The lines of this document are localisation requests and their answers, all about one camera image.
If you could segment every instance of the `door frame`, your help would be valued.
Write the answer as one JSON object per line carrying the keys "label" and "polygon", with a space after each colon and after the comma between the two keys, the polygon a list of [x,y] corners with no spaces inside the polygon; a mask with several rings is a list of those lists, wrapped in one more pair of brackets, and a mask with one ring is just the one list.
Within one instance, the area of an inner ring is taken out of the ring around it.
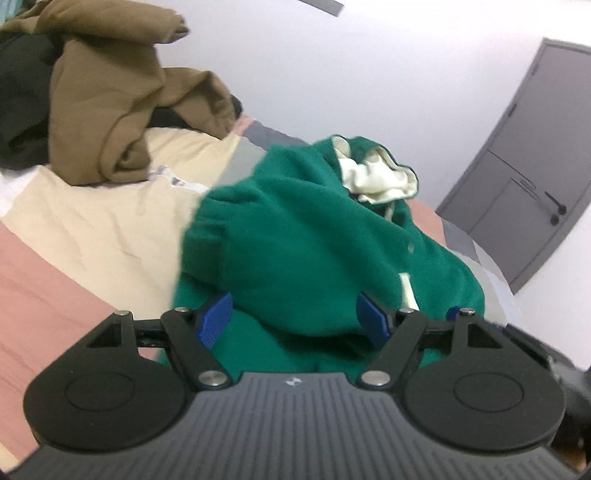
{"label": "door frame", "polygon": [[[499,119],[496,127],[491,132],[490,136],[474,157],[474,160],[470,163],[466,171],[462,174],[460,179],[456,182],[453,186],[451,191],[446,195],[443,201],[440,203],[439,207],[437,207],[437,214],[441,214],[441,212],[447,207],[447,205],[453,200],[455,195],[458,193],[458,190],[462,186],[463,182],[466,181],[468,176],[472,173],[472,171],[476,168],[478,162],[482,159],[483,155],[486,153],[488,148],[491,146],[497,135],[500,133],[501,129],[505,125],[505,122],[509,118],[509,113],[513,106],[519,102],[519,98],[523,94],[527,83],[535,74],[542,55],[544,54],[544,50],[547,47],[556,47],[556,48],[565,48],[566,50],[574,50],[579,51],[581,53],[591,54],[591,47],[586,45],[580,45],[575,43],[569,43],[561,40],[552,40],[550,38],[543,38],[538,48],[538,51],[535,54],[533,61],[531,62],[530,68],[528,69],[527,73],[521,80],[519,84],[519,88],[517,92],[511,99],[509,105],[505,109],[505,112]],[[577,223],[581,215],[585,212],[589,204],[591,203],[591,182],[583,192],[583,194],[579,197],[573,208],[571,209],[570,214],[568,215],[567,219],[561,222],[561,227],[556,231],[556,233],[550,237],[550,239],[546,242],[546,244],[542,247],[542,250],[528,263],[525,268],[521,271],[519,275],[515,278],[513,282],[509,285],[511,286],[511,290],[516,293],[525,283],[540,269],[540,267],[550,258],[552,253],[558,248],[558,246],[562,243],[562,241],[566,238],[566,236],[570,233],[574,225]]]}

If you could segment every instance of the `bed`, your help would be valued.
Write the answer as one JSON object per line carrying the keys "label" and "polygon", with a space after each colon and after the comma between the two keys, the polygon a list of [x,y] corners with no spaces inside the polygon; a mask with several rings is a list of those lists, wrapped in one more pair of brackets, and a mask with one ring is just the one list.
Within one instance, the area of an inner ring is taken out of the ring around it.
{"label": "bed", "polygon": [[[28,383],[114,310],[136,319],[168,310],[181,237],[200,198],[249,176],[271,144],[305,143],[245,115],[222,140],[172,128],[149,129],[146,139],[145,182],[72,187],[43,166],[2,172],[2,469],[36,446],[21,405]],[[417,226],[472,270],[487,319],[518,322],[513,295],[486,252],[418,200],[409,205]]]}

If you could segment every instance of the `round pad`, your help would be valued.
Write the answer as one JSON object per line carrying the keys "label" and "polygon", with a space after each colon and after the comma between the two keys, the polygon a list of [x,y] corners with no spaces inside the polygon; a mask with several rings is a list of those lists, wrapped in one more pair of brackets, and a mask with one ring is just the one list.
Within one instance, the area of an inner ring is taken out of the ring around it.
{"label": "round pad", "polygon": [[420,368],[404,391],[405,408],[417,426],[455,447],[480,452],[547,442],[564,414],[558,383],[530,358],[500,353],[469,348]]}
{"label": "round pad", "polygon": [[489,413],[509,410],[523,398],[515,380],[491,373],[467,375],[456,382],[453,392],[466,407]]}
{"label": "round pad", "polygon": [[25,416],[41,443],[121,450],[156,437],[179,417],[186,392],[173,370],[139,355],[95,359],[88,351],[61,357],[27,388]]}
{"label": "round pad", "polygon": [[66,388],[68,401],[81,410],[113,410],[133,396],[134,381],[111,372],[84,375]]}

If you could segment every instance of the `white wall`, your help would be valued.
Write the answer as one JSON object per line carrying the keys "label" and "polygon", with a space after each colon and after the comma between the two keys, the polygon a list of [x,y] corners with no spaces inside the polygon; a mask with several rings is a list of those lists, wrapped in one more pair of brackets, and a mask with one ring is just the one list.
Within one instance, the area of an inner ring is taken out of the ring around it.
{"label": "white wall", "polygon": [[[591,45],[588,0],[341,0],[339,18],[296,0],[148,1],[192,30],[160,47],[166,66],[214,70],[247,113],[307,141],[339,133],[383,143],[415,168],[433,208],[542,37]],[[581,367],[591,364],[590,235],[588,212],[517,295],[523,326]]]}

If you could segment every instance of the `grey door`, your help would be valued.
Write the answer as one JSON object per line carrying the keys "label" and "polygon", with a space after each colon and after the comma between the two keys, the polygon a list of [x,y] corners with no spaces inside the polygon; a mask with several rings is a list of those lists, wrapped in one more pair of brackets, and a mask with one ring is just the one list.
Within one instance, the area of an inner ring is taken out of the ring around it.
{"label": "grey door", "polygon": [[589,202],[591,54],[545,43],[491,138],[438,213],[517,291]]}

